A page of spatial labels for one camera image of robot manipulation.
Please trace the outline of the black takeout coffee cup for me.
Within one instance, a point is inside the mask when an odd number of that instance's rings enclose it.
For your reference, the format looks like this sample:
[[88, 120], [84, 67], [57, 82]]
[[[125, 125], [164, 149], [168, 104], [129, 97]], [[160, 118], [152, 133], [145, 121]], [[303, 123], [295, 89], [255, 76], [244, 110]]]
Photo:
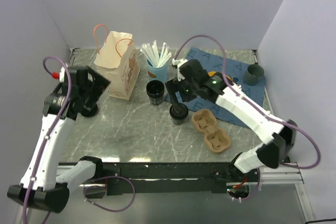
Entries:
[[175, 124], [175, 125], [181, 125], [185, 122], [187, 117], [182, 117], [182, 118], [176, 118], [176, 117], [172, 117], [172, 122]]

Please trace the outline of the stack of black lids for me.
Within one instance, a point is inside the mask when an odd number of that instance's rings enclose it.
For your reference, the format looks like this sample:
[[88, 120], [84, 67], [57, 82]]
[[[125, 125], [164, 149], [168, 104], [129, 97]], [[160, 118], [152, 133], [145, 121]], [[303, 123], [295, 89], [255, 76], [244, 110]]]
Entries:
[[84, 116], [85, 118], [91, 118], [95, 115], [97, 115], [99, 109], [98, 109], [98, 105], [95, 103], [93, 106], [91, 107], [84, 107], [81, 111], [80, 114], [82, 116]]

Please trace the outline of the brown paper takeout bag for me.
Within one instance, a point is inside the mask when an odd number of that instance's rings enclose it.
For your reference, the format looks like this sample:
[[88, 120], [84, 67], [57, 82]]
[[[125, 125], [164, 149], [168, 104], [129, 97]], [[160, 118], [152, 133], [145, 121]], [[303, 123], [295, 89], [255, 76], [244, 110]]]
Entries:
[[93, 30], [97, 45], [95, 69], [110, 81], [107, 87], [110, 97], [129, 100], [140, 73], [133, 35], [107, 30], [103, 46], [99, 47], [96, 30], [101, 26], [107, 28], [98, 24]]

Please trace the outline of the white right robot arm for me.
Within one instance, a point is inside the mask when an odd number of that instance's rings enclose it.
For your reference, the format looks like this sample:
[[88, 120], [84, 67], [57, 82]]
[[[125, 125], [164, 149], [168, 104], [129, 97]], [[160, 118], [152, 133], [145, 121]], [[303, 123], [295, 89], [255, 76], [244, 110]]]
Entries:
[[196, 59], [173, 59], [172, 66], [177, 76], [165, 84], [172, 118], [177, 120], [187, 115], [185, 102], [201, 97], [229, 111], [262, 141], [232, 160], [229, 174], [233, 180], [242, 181], [248, 172], [263, 166], [278, 168], [295, 142], [293, 121], [285, 122], [267, 112], [224, 74], [216, 72], [210, 76]]

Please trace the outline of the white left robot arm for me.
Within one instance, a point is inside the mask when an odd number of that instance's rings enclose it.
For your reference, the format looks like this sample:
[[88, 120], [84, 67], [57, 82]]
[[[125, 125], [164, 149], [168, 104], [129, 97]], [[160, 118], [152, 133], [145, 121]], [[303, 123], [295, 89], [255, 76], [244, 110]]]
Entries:
[[11, 185], [7, 197], [29, 208], [60, 213], [70, 194], [83, 182], [103, 179], [100, 158], [84, 156], [63, 175], [57, 175], [62, 149], [78, 114], [92, 117], [98, 113], [97, 101], [109, 80], [89, 66], [71, 66], [70, 74], [60, 72], [60, 83], [45, 99], [38, 143], [25, 175]]

